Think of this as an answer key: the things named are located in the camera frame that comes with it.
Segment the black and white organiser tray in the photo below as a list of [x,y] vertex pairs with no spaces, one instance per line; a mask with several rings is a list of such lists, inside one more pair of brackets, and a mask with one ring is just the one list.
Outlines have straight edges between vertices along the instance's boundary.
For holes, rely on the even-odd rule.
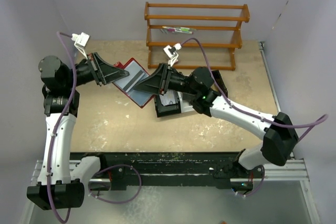
[[156,111],[156,116],[158,118],[193,111],[193,107],[190,104],[192,97],[188,94],[183,94],[178,91],[174,91],[174,92],[175,92],[176,101],[177,101],[177,103],[174,105],[163,106],[161,104],[159,95],[156,95],[154,97],[155,111]]

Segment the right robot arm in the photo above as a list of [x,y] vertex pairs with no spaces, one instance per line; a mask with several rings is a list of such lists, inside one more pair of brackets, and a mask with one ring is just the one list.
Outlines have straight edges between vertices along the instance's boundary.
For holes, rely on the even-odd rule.
[[242,150],[236,158],[233,170],[238,177],[246,177],[252,169],[264,164],[284,166],[298,143],[289,116],[282,112],[262,113],[233,102],[214,90],[214,83],[206,67],[198,67],[185,76],[161,63],[134,89],[152,95],[165,94],[168,90],[189,94],[192,96],[190,105],[197,113],[228,121],[257,136],[262,143]]

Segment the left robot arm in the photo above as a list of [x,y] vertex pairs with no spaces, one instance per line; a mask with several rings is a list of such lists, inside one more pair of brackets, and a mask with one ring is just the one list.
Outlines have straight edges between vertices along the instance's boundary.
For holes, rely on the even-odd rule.
[[69,68],[56,56],[46,56],[38,65],[43,82],[46,146],[35,185],[27,198],[42,210],[79,208],[88,190],[89,179],[104,177],[108,165],[102,155],[86,156],[70,168],[70,146],[77,120],[80,94],[77,86],[96,82],[113,83],[129,72],[104,61],[96,52]]

